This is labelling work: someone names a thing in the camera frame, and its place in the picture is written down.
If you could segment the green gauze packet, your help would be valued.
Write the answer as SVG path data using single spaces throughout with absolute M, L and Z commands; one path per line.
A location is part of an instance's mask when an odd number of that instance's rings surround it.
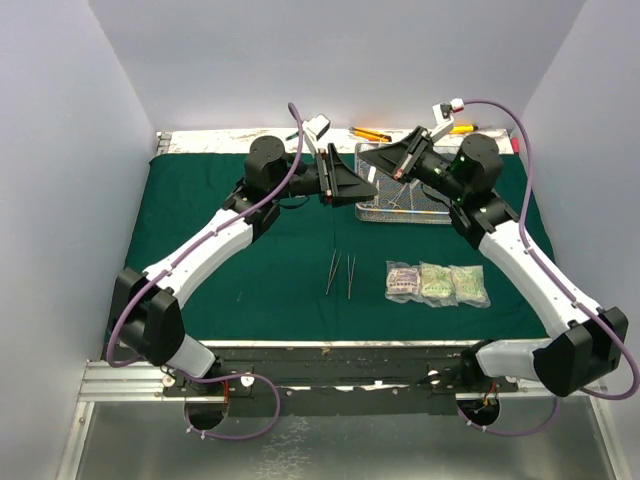
M 484 283 L 482 265 L 450 266 L 456 300 L 475 308 L 488 308 L 491 304 Z
M 456 306 L 455 286 L 451 269 L 446 266 L 420 264 L 420 295 L 433 308 Z

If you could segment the curved tip steel tweezers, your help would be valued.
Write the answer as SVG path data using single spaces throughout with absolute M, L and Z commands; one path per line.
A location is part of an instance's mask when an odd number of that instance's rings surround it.
M 408 185 L 410 212 L 413 212 L 413 213 L 418 211 L 418 209 L 416 208 L 416 197 L 414 195 L 415 187 L 416 187 L 415 182 L 411 182 Z

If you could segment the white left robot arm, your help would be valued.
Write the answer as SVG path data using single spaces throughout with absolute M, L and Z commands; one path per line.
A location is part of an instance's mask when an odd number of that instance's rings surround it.
M 373 199 L 378 190 L 340 158 L 335 145 L 313 152 L 305 163 L 289 154 L 275 136 L 254 140 L 244 175 L 211 220 L 192 238 L 143 272 L 124 269 L 116 278 L 111 331 L 105 357 L 110 366 L 123 344 L 135 360 L 179 371 L 195 392 L 206 395 L 220 385 L 218 358 L 184 328 L 182 309 L 192 294 L 232 256 L 255 243 L 280 214 L 280 202 L 316 196 L 334 208 Z

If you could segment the metal mesh instrument tray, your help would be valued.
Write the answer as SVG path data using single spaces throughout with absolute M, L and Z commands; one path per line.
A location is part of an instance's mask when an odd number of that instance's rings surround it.
M 359 153 L 371 148 L 383 146 L 382 143 L 360 142 L 355 147 L 354 166 L 356 173 L 367 180 L 371 165 L 359 158 Z M 410 212 L 408 185 L 415 182 L 414 195 L 416 197 L 415 213 Z M 377 169 L 374 185 L 378 188 L 378 195 L 370 201 L 357 203 L 355 206 L 356 217 L 362 221 L 382 223 L 406 223 L 406 224 L 450 224 L 449 208 L 452 200 L 441 194 L 434 188 L 428 187 L 419 180 L 408 183 L 400 183 L 394 179 L 394 173 L 382 173 Z M 402 209 L 388 209 L 381 204 L 386 193 L 394 192 L 403 185 L 406 189 L 401 197 Z

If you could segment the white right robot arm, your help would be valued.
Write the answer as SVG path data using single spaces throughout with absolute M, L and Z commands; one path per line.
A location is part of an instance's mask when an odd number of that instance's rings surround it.
M 626 316 L 582 293 L 520 229 L 516 212 L 495 190 L 504 163 L 494 139 L 471 134 L 447 159 L 417 127 L 360 157 L 399 183 L 418 181 L 448 198 L 456 232 L 502 271 L 544 326 L 545 340 L 485 340 L 467 350 L 459 367 L 467 389 L 481 391 L 497 377 L 514 377 L 566 397 L 618 367 Z

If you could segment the pink packet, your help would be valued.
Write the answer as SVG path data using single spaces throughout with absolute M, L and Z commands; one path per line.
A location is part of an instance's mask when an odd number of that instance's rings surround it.
M 421 277 L 418 266 L 386 262 L 385 298 L 395 303 L 420 300 Z

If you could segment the dark green surgical drape cloth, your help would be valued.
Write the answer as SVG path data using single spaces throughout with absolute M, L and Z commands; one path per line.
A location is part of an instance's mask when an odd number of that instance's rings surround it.
M 165 258 L 214 215 L 243 174 L 240 154 L 154 158 L 125 264 Z M 325 294 L 334 250 L 342 254 Z M 356 256 L 347 299 L 347 255 Z M 482 265 L 488 308 L 433 308 L 385 298 L 386 262 Z M 191 296 L 186 332 L 201 340 L 410 341 L 541 338 L 541 321 L 518 290 L 449 225 L 370 223 L 353 207 L 290 204 L 254 244 Z

